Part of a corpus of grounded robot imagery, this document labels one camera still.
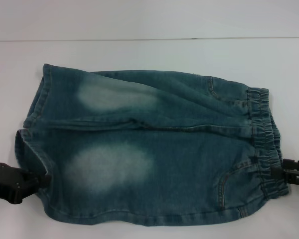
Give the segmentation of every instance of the black plastic clamp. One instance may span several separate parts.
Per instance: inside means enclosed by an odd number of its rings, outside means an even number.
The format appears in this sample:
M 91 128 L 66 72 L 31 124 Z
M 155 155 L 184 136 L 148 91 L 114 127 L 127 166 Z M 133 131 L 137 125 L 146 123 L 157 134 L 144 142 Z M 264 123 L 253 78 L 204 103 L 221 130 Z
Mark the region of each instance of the black plastic clamp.
M 272 176 L 277 179 L 284 178 L 286 183 L 299 185 L 299 161 L 283 160 L 283 168 L 272 168 Z
M 23 198 L 47 187 L 50 181 L 49 175 L 37 175 L 0 163 L 0 198 L 12 204 L 22 203 Z

